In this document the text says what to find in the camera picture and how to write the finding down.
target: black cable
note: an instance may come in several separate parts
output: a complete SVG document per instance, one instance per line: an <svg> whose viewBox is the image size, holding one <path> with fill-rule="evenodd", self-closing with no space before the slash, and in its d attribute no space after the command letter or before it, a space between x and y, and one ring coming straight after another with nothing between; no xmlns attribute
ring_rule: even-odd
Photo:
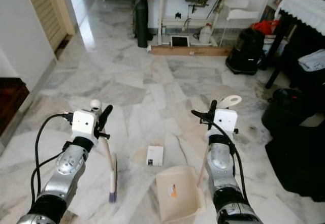
<svg viewBox="0 0 325 224"><path fill-rule="evenodd" d="M60 154L62 154L64 151L61 151L59 154L47 159L46 161L43 161L42 163L40 163L39 168L42 167L43 165L45 165L46 163L49 163L50 161L58 158L58 156ZM34 189L34 178L35 178L35 174L36 174L37 169L35 168L31 174L30 177L30 191L31 191L31 207L32 205L35 203L35 189Z"/></svg>
<svg viewBox="0 0 325 224"><path fill-rule="evenodd" d="M41 133L45 127L45 125L47 124L47 122L55 117L64 117L66 118L67 114L54 114L49 116L48 118L46 118L46 120L43 122L43 124L41 125L39 132L37 133L37 137L35 140L35 164L36 164L36 173L37 173L37 196L40 194L41 192L41 174L40 174L40 162L39 162L39 140L40 140L40 136Z"/></svg>
<svg viewBox="0 0 325 224"><path fill-rule="evenodd" d="M204 121L206 121L209 124L211 124L214 127L216 127L224 136L226 136L228 138L229 143L230 143L230 147L231 147L231 151L233 150L233 152L235 153L235 155L237 157L237 160L238 160L239 171L240 171L240 180L241 180L242 189L243 189L243 196L244 196L245 201L249 205L248 197L247 197L247 193L246 193L246 186L245 186L245 178L244 178L244 171L243 171L242 160L241 160L240 155L239 155L239 153L238 153L238 151L236 149L235 144L233 143L233 141L231 140L231 138L228 136L228 134L220 126L218 126L217 124L215 124L214 122L212 122L211 120L208 120L206 118L201 118L201 119L203 119Z"/></svg>

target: black vacuum cleaner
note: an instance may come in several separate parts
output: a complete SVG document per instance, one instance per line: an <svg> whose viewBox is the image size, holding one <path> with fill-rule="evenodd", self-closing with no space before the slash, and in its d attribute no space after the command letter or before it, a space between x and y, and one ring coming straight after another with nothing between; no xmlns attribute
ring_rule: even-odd
<svg viewBox="0 0 325 224"><path fill-rule="evenodd" d="M246 28L242 30L226 59L227 67L234 74L254 75L257 72L257 63L263 58L263 46L265 35L255 29Z"/></svg>

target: white cloth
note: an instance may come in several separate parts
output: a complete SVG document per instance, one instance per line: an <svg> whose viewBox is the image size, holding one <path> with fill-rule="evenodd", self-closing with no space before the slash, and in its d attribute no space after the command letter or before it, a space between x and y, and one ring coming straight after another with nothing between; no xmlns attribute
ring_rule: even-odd
<svg viewBox="0 0 325 224"><path fill-rule="evenodd" d="M325 36L324 0L282 0L276 15L283 10Z"/></svg>
<svg viewBox="0 0 325 224"><path fill-rule="evenodd" d="M298 59L299 65L306 72L314 72L325 69L325 50L317 50Z"/></svg>

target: white wall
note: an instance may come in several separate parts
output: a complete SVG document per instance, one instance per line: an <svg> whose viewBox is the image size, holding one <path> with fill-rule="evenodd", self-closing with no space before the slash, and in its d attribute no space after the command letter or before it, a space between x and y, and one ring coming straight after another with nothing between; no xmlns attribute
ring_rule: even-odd
<svg viewBox="0 0 325 224"><path fill-rule="evenodd" d="M251 11L259 11L262 12L264 10L264 1L265 0L249 0L250 6L249 10ZM149 6L149 28L157 28L158 27L158 3L159 0L148 0ZM210 12L211 8L215 0L209 0L209 6L204 8L198 8L197 11L192 15L190 13L190 18L206 18L208 13ZM180 12L182 14L182 19L187 18L188 12L188 4L185 0L165 0L165 8L163 10L163 17L168 19L174 19L175 13ZM213 19L214 15L211 14L209 19ZM218 23L223 23L226 17L226 11L224 10L223 13L220 15Z"/></svg>
<svg viewBox="0 0 325 224"><path fill-rule="evenodd" d="M10 65L8 59L6 58L3 51L0 49L0 77L16 77L17 74L15 70Z"/></svg>
<svg viewBox="0 0 325 224"><path fill-rule="evenodd" d="M67 9L68 9L69 14L70 14L72 25L73 25L73 27L78 27L78 22L77 22L75 10L73 9L73 5L72 5L71 0L65 0L65 1L66 1Z"/></svg>
<svg viewBox="0 0 325 224"><path fill-rule="evenodd" d="M31 91L55 56L30 0L0 0L0 48Z"/></svg>

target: small card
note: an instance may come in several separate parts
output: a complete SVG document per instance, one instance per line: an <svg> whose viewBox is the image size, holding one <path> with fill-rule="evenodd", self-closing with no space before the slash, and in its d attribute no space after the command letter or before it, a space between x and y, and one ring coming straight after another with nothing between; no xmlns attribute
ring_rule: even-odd
<svg viewBox="0 0 325 224"><path fill-rule="evenodd" d="M148 146L147 165L148 166L162 166L164 157L164 147L162 146Z"/></svg>

